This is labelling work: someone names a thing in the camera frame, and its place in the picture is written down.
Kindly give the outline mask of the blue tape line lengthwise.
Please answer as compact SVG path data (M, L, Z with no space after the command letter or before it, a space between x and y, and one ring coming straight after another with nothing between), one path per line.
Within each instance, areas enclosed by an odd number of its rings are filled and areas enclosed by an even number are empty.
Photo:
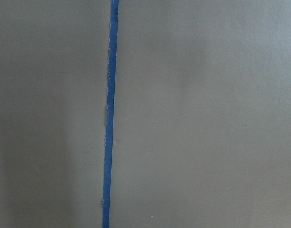
M112 0L110 4L106 125L103 171L102 227L108 228L110 223L110 196L113 158L113 126L114 102L116 86L117 38L118 38L119 1Z

